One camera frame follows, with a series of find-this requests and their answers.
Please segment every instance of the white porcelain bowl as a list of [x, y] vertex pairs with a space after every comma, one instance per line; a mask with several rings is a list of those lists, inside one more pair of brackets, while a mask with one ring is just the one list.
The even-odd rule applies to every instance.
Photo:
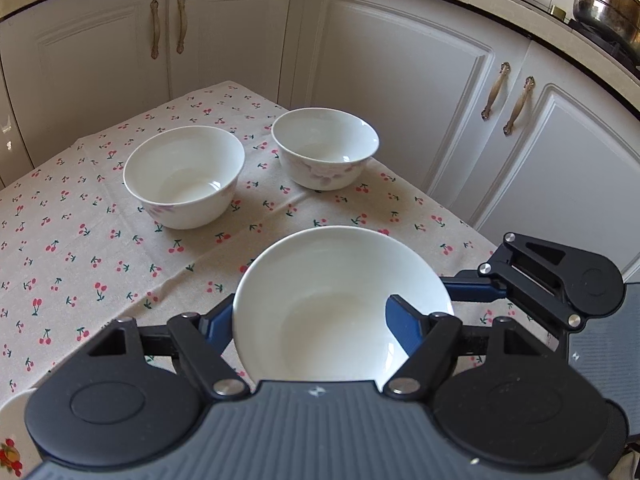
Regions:
[[385, 322], [400, 294], [417, 310], [449, 312], [449, 295], [406, 245], [359, 227], [300, 231], [265, 250], [234, 298], [234, 340], [249, 377], [286, 381], [375, 380], [407, 358]]
[[271, 127], [284, 171], [300, 186], [334, 190], [352, 184], [378, 150], [376, 131], [362, 119], [330, 108], [299, 108]]
[[124, 184], [151, 218], [193, 229], [228, 207], [244, 165], [244, 147], [213, 126], [182, 126], [140, 144], [124, 167]]

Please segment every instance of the kitchen cabinet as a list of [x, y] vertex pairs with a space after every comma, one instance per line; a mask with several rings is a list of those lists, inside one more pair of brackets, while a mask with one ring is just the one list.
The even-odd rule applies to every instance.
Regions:
[[232, 80], [277, 100], [289, 0], [168, 0], [168, 9], [172, 97]]
[[483, 120], [500, 66], [518, 73], [529, 40], [441, 0], [291, 0], [289, 14], [280, 104], [363, 118], [376, 158], [447, 206], [513, 85]]
[[6, 85], [35, 165], [169, 99], [164, 12], [164, 0], [47, 0], [0, 23]]
[[[535, 87], [505, 136], [524, 91]], [[521, 232], [640, 274], [640, 122], [603, 88], [532, 43], [515, 88], [451, 210], [500, 243]]]
[[0, 71], [0, 189], [32, 169]]

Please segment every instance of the cooking pot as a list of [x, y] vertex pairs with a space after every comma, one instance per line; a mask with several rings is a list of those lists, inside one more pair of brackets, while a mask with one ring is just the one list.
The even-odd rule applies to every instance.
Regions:
[[640, 60], [639, 0], [574, 0], [574, 18]]

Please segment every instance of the fruit print fabric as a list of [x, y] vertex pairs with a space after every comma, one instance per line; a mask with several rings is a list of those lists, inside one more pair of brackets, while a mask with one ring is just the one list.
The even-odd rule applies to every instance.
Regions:
[[[357, 225], [405, 243], [440, 275], [484, 262], [494, 246], [446, 209], [370, 160], [352, 186], [313, 192], [282, 171], [271, 125], [284, 109], [233, 82], [191, 92], [79, 139], [0, 191], [0, 404], [127, 314], [162, 324], [185, 310], [206, 312], [236, 290], [270, 244], [302, 229]], [[208, 226], [175, 231], [129, 196], [122, 170], [151, 136], [209, 124], [246, 152], [228, 210]], [[282, 277], [286, 286], [287, 277]], [[455, 305], [467, 323], [510, 315], [539, 338], [539, 326], [503, 301]], [[246, 377], [233, 343], [225, 359]], [[477, 356], [461, 367], [477, 366]], [[162, 358], [151, 364], [170, 367]]]

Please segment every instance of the cabinet handle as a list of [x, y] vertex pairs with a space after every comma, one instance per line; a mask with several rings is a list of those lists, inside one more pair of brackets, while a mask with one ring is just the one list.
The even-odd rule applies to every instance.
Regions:
[[509, 118], [507, 123], [504, 125], [504, 128], [502, 129], [506, 136], [511, 135], [513, 131], [513, 123], [516, 121], [516, 119], [520, 115], [520, 112], [524, 107], [524, 103], [527, 101], [528, 95], [531, 93], [531, 91], [534, 89], [535, 86], [536, 86], [536, 80], [533, 79], [533, 76], [527, 77], [526, 81], [524, 82], [524, 91], [522, 92], [522, 95], [518, 99], [518, 102], [516, 103], [516, 105], [513, 107], [513, 112], [511, 112], [511, 117]]
[[184, 37], [187, 35], [187, 11], [184, 10], [184, 0], [178, 0], [178, 12], [180, 12], [180, 38], [175, 51], [178, 54], [184, 52]]
[[158, 18], [158, 0], [151, 1], [151, 17], [154, 20], [154, 44], [151, 46], [152, 59], [158, 58], [158, 43], [160, 41], [160, 19]]
[[511, 65], [506, 61], [501, 65], [500, 72], [498, 74], [498, 79], [495, 80], [494, 85], [491, 87], [491, 91], [489, 92], [489, 98], [486, 101], [486, 106], [482, 113], [480, 114], [482, 118], [486, 121], [491, 116], [491, 107], [494, 105], [495, 98], [498, 97], [498, 93], [500, 92], [500, 88], [502, 87], [502, 83], [507, 78], [507, 74], [511, 72]]

